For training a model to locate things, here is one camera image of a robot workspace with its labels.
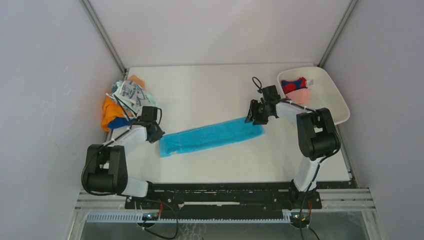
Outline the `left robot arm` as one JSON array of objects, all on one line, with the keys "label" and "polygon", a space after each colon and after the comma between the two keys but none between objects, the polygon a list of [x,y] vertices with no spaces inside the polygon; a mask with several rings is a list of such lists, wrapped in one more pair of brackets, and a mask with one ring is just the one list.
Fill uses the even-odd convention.
[{"label": "left robot arm", "polygon": [[109,141],[90,145],[81,173],[83,189],[94,196],[137,197],[138,204],[143,208],[153,207],[156,194],[148,190],[148,181],[129,176],[127,157],[143,143],[153,144],[164,134],[155,120],[136,121]]}]

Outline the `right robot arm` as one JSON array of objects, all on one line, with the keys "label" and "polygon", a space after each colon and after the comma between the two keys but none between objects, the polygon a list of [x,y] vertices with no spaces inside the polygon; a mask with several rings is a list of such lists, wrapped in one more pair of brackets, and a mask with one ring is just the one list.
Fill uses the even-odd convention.
[{"label": "right robot arm", "polygon": [[303,158],[293,179],[296,190],[289,194],[289,203],[295,208],[302,208],[309,201],[307,192],[316,188],[322,164],[341,148],[333,116],[326,107],[312,109],[287,98],[270,101],[253,99],[244,122],[266,125],[269,117],[286,119],[296,126],[298,147]]}]

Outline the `bright blue towel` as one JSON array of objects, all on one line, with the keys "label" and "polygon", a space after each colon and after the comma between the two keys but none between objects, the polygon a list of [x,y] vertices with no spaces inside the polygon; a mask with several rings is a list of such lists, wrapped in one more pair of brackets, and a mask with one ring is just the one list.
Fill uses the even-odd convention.
[{"label": "bright blue towel", "polygon": [[159,140],[159,155],[162,158],[188,154],[225,145],[240,143],[262,136],[261,125],[245,123],[244,118],[192,128],[166,134]]}]

